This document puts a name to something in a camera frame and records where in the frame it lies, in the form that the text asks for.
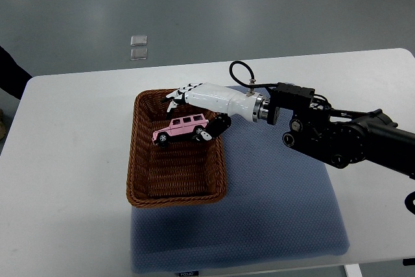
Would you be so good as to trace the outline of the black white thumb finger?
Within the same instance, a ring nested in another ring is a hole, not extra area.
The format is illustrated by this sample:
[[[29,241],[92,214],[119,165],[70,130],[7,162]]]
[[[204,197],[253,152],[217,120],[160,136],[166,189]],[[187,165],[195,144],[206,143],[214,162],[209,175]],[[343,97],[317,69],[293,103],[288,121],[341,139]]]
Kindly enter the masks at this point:
[[[207,127],[192,137],[193,141],[211,141],[219,137],[224,131],[231,126],[231,117],[228,114],[220,113],[214,117]]]

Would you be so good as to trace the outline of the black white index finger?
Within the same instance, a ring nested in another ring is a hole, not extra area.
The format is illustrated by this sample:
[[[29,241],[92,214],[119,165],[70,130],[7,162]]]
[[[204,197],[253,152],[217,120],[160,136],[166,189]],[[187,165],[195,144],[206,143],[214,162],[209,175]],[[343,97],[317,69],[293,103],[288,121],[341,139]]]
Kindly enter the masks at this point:
[[[171,119],[174,110],[181,105],[185,104],[185,101],[183,99],[176,99],[176,98],[168,98],[166,99],[167,102],[169,102],[169,106],[166,113],[166,119]]]

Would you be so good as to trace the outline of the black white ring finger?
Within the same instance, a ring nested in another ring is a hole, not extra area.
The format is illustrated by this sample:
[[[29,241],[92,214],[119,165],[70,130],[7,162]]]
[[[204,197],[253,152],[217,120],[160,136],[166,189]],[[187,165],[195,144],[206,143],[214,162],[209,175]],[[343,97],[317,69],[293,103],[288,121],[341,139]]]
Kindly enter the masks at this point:
[[[182,86],[181,88],[178,88],[177,91],[191,91],[191,90],[193,90],[193,89],[195,89],[198,86],[201,86],[203,84],[204,84],[203,82],[202,83],[196,83],[196,84],[189,83],[185,86]]]

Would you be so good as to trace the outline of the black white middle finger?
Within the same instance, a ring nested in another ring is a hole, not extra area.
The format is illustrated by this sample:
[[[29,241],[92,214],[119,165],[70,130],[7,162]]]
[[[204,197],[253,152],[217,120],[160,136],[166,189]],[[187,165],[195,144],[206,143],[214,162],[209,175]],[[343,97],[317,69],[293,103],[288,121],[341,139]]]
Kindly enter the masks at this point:
[[[186,97],[190,89],[180,88],[168,93],[161,102],[174,101],[174,102],[187,102]]]

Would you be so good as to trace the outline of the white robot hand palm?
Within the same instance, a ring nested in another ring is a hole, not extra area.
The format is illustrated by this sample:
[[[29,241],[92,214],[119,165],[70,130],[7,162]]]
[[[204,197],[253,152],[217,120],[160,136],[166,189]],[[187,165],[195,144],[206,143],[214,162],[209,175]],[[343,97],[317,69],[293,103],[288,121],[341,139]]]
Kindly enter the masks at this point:
[[[249,122],[260,119],[263,96],[258,92],[241,92],[205,82],[189,91],[187,104],[229,116],[239,115]]]

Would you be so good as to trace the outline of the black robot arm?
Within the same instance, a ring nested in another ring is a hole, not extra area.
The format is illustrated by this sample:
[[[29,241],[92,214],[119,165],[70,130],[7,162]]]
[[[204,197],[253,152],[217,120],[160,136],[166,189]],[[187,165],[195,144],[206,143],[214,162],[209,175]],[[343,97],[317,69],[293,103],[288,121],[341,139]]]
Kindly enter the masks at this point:
[[[194,136],[209,141],[220,136],[239,115],[248,122],[264,120],[275,125],[279,111],[292,111],[285,146],[328,165],[343,169],[364,160],[414,178],[414,134],[399,129],[382,110],[354,112],[334,109],[312,88],[277,83],[262,85],[268,95],[257,92],[251,82],[245,93],[208,82],[188,84],[168,93],[167,117],[181,105],[216,113],[204,131]]]

